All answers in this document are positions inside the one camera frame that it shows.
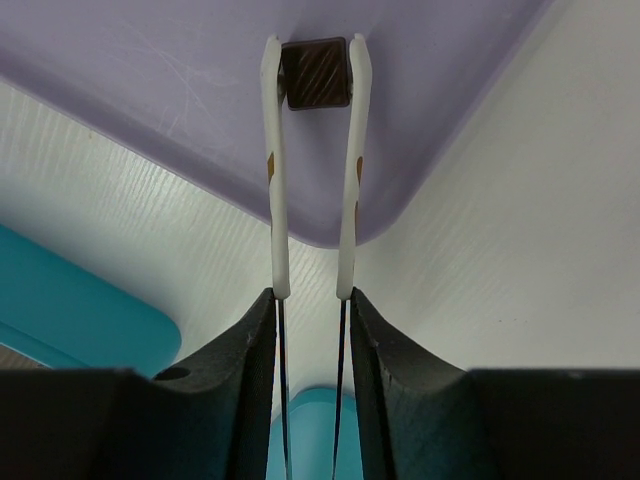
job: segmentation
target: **thin metal rod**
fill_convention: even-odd
[[[280,403],[282,404],[282,444],[286,480],[293,480],[291,429],[289,427],[289,372],[287,371],[287,335],[284,300],[276,299],[278,338],[280,339]]]
[[[340,440],[340,414],[342,413],[342,377],[344,374],[344,344],[347,331],[347,300],[340,302],[340,345],[338,346],[338,387],[336,391],[336,423],[333,432],[332,480],[336,478],[338,464],[338,441]]]

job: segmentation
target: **teal object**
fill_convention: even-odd
[[[293,478],[330,479],[336,390],[315,388],[302,392],[293,399],[289,411]],[[267,480],[283,478],[282,417],[278,417],[271,425]],[[336,479],[363,479],[356,402],[347,395],[342,399]]]
[[[168,367],[180,331],[162,312],[0,225],[0,344],[53,367]]]

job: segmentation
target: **purple tray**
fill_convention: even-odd
[[[268,221],[266,39],[360,32],[374,71],[363,242],[400,215],[551,1],[5,0],[0,75]],[[338,243],[349,112],[284,114],[289,228],[310,244]]]

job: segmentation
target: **dark brown cube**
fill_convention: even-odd
[[[282,46],[282,70],[291,110],[349,105],[344,38],[291,42]]]

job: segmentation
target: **table surface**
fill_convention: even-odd
[[[453,364],[640,365],[638,15],[559,0],[407,211],[359,248],[357,285]],[[0,222],[167,312],[180,356],[269,285],[267,225],[6,85],[0,122]],[[295,393],[335,384],[339,305],[337,252],[290,247]]]

